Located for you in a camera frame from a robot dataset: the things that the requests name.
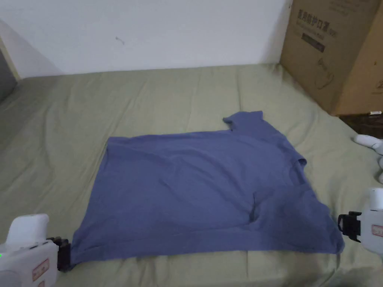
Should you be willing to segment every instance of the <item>blue fabric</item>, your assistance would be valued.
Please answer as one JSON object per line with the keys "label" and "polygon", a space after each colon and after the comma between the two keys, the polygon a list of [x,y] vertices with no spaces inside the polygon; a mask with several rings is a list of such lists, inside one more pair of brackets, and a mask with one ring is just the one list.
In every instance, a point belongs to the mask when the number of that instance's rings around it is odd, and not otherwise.
{"label": "blue fabric", "polygon": [[230,130],[109,138],[71,263],[229,250],[340,253],[342,235],[286,137],[262,112],[224,122]]}

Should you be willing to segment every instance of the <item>cardboard box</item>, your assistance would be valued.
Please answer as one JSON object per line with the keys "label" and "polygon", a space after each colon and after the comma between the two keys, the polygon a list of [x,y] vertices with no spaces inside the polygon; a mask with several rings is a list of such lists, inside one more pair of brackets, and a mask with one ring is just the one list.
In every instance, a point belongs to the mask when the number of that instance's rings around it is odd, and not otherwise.
{"label": "cardboard box", "polygon": [[294,0],[281,64],[331,115],[383,111],[381,0]]}

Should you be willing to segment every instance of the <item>white sticker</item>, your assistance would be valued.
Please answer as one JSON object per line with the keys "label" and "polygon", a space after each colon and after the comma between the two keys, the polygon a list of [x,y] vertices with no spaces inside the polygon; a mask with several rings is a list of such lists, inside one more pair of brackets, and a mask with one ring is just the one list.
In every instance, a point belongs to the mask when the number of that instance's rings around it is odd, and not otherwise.
{"label": "white sticker", "polygon": [[33,282],[39,279],[41,275],[43,275],[49,269],[49,258],[47,258],[44,262],[42,262],[39,266],[37,266],[32,271],[32,280]]}
{"label": "white sticker", "polygon": [[372,234],[376,236],[383,237],[383,227],[379,225],[372,225],[371,226]]}

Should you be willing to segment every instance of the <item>t-shirt sleeve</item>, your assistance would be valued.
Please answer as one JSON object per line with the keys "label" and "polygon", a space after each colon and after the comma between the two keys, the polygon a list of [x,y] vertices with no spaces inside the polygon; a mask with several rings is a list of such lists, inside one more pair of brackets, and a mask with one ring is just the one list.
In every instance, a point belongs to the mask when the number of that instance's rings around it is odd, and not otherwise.
{"label": "t-shirt sleeve", "polygon": [[252,137],[268,137],[279,133],[273,126],[263,119],[263,112],[237,112],[232,116],[224,117],[233,132]]}

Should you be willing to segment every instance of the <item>white wall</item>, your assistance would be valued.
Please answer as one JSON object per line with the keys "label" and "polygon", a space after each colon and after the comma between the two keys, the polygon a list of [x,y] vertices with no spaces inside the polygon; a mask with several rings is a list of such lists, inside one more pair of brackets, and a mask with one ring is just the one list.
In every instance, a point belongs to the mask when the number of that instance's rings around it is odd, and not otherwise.
{"label": "white wall", "polygon": [[1,0],[22,78],[278,62],[292,0]]}

